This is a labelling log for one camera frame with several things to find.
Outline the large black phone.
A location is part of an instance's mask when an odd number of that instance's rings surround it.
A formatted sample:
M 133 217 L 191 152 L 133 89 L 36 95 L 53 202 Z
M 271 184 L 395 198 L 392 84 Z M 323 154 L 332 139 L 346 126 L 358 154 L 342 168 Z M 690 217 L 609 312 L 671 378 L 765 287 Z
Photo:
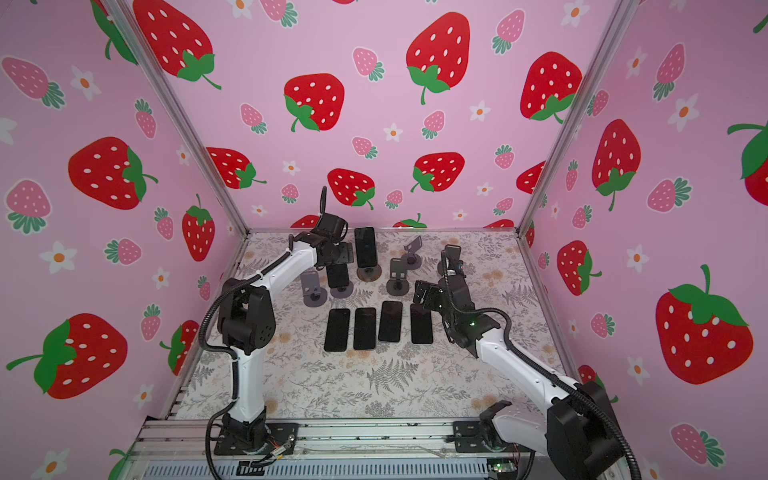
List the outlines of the large black phone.
M 347 350 L 351 311 L 348 308 L 331 309 L 328 316 L 324 351 L 329 353 Z

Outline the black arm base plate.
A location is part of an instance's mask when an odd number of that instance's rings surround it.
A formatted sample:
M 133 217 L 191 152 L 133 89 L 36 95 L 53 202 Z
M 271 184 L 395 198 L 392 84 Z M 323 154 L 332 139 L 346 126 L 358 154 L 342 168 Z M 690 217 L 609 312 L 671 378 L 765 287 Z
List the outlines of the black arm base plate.
M 531 449 L 516 443 L 503 441 L 482 420 L 454 421 L 452 435 L 448 439 L 459 453 L 529 453 Z

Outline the pink-edged black phone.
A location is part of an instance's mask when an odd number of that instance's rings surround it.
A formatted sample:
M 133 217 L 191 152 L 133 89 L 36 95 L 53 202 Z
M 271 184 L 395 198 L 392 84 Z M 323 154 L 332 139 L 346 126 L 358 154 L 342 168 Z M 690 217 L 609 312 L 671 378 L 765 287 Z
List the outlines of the pink-edged black phone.
M 374 350 L 377 339 L 377 312 L 366 307 L 355 310 L 353 348 L 358 351 Z

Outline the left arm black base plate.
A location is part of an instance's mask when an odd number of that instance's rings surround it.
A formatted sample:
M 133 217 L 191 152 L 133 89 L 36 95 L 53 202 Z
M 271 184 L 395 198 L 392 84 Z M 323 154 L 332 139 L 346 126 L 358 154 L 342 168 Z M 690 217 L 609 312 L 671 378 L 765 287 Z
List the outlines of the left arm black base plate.
M 217 435 L 214 454 L 218 456 L 267 456 L 278 450 L 278 455 L 291 455 L 298 437 L 299 424 L 290 422 L 226 422 Z

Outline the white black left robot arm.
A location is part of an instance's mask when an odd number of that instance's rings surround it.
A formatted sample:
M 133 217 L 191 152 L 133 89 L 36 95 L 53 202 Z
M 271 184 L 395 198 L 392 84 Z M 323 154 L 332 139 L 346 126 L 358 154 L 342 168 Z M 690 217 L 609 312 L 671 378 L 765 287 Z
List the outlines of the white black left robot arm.
M 325 268 L 345 256 L 343 240 L 348 223 L 323 213 L 313 229 L 291 235 L 283 253 L 247 279 L 232 278 L 206 314 L 219 315 L 221 347 L 199 336 L 201 347 L 225 353 L 232 363 L 232 400 L 220 414 L 227 439 L 245 451 L 257 451 L 268 442 L 266 406 L 262 387 L 264 349 L 276 332 L 273 298 L 311 268 Z

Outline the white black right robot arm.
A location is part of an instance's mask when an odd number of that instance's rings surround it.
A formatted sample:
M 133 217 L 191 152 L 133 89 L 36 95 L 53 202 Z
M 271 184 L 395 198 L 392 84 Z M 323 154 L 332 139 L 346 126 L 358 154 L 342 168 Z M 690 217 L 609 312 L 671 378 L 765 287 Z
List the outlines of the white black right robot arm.
M 511 317 L 495 307 L 477 308 L 465 277 L 415 283 L 413 303 L 440 314 L 447 337 L 521 389 L 544 414 L 523 420 L 498 411 L 497 437 L 546 453 L 565 479 L 597 479 L 624 459 L 632 479 L 642 477 L 605 390 L 559 374 L 511 340 Z

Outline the silver-edged black phone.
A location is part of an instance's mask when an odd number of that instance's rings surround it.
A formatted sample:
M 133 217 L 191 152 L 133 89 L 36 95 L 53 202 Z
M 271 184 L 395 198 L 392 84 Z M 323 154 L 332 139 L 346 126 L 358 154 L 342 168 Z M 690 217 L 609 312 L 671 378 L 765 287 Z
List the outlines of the silver-edged black phone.
M 431 312 L 418 304 L 410 305 L 411 342 L 429 345 L 434 342 Z

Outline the tall black phone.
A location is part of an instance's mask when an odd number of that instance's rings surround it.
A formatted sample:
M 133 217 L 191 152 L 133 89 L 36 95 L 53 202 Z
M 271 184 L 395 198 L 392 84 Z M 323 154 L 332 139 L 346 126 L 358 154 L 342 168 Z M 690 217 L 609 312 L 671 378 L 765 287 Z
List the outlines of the tall black phone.
M 378 266 L 375 230 L 373 227 L 361 227 L 354 230 L 357 265 L 362 269 Z

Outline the blue-edged black phone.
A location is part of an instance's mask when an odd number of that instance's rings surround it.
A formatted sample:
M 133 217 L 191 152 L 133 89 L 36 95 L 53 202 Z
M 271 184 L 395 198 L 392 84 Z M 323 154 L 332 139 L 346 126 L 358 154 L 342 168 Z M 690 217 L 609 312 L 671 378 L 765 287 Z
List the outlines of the blue-edged black phone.
M 378 340 L 398 343 L 401 339 L 403 304 L 400 301 L 384 301 L 379 320 Z

